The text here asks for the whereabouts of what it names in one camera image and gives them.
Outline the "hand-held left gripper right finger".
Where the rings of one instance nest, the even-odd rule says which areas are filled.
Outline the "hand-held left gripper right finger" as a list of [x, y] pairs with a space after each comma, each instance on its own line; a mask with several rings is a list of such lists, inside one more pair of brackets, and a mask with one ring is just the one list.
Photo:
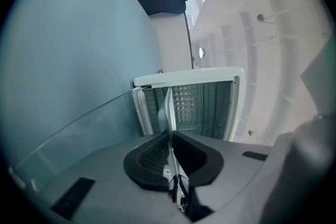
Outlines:
[[235, 198], [255, 177], [269, 146], [234, 143], [175, 131], [172, 147], [188, 186], [186, 215], [201, 220]]

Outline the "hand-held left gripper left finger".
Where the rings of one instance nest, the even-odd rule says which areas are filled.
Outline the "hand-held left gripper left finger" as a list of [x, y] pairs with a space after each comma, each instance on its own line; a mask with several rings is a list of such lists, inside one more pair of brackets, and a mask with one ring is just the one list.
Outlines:
[[166, 134], [96, 150], [40, 193], [58, 224], [190, 224], [168, 195]]

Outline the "silver baking tray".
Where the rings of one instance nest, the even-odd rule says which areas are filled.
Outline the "silver baking tray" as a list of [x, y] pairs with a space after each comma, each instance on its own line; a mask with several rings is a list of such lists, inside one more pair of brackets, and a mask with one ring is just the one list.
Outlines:
[[158, 123], [160, 132], [165, 132], [168, 136], [168, 149], [169, 155], [167, 158], [167, 162], [170, 168], [170, 173], [172, 178], [176, 175], [176, 164], [175, 157], [173, 153], [172, 146], [172, 134], [173, 134], [173, 122], [171, 117], [171, 109], [170, 109], [170, 100], [172, 97], [172, 89], [168, 87], [166, 95], [164, 97], [163, 104], [160, 106], [158, 111]]

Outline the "black curved rail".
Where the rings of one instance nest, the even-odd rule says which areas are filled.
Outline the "black curved rail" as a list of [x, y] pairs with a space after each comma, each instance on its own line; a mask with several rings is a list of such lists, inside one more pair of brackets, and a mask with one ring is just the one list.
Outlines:
[[192, 69], [196, 69], [195, 68], [195, 58], [194, 58], [193, 52], [192, 52], [192, 43], [191, 43], [190, 29], [189, 29], [189, 25], [188, 25], [188, 21], [187, 21], [186, 12], [184, 12], [184, 19], [185, 19], [185, 23], [186, 23], [186, 31], [187, 31], [189, 50], [190, 50], [191, 66], [192, 66]]

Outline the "white toaster oven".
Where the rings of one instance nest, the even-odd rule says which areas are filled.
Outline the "white toaster oven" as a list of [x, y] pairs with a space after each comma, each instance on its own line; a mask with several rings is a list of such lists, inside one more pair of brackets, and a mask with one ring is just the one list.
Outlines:
[[232, 141], [243, 110], [246, 76], [239, 67], [160, 72], [60, 128], [8, 173], [20, 188], [40, 191], [92, 152], [162, 131], [168, 112], [177, 131]]

